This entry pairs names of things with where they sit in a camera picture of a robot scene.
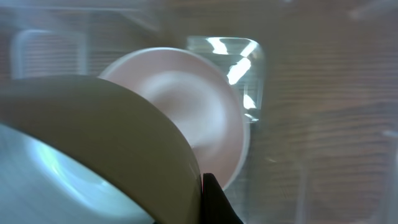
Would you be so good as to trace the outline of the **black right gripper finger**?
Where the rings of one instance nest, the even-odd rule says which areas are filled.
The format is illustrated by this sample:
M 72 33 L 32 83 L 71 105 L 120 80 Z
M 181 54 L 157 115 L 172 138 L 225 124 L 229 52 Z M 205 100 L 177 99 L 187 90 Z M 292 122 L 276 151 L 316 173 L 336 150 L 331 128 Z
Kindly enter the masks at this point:
M 203 174 L 201 194 L 202 224 L 243 224 L 229 203 L 216 177 Z

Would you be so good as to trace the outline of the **pink bowl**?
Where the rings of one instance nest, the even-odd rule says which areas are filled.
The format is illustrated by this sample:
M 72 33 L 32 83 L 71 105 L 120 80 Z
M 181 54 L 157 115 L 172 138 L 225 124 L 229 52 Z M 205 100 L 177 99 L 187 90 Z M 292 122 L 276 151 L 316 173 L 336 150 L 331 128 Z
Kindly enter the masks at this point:
M 137 93 L 183 134 L 201 173 L 212 173 L 222 189 L 237 178 L 248 154 L 250 127 L 241 97 L 211 61 L 171 47 L 122 56 L 99 75 Z

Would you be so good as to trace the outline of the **grey green bowl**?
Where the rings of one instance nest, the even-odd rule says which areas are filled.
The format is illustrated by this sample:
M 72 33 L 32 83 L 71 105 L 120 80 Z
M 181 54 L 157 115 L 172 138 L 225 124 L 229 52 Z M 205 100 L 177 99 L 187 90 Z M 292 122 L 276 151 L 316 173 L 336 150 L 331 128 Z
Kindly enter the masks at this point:
M 2 223 L 198 223 L 201 177 L 154 105 L 82 75 L 1 83 Z

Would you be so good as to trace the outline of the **clear plastic storage bin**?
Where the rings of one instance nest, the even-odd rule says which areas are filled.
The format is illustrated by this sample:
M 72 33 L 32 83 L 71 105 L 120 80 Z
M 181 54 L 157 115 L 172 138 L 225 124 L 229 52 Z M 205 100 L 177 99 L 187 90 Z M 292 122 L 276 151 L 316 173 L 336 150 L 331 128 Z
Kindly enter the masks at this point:
M 397 222 L 396 1 L 2 1 L 1 79 L 97 76 L 147 47 L 231 73 L 244 223 Z

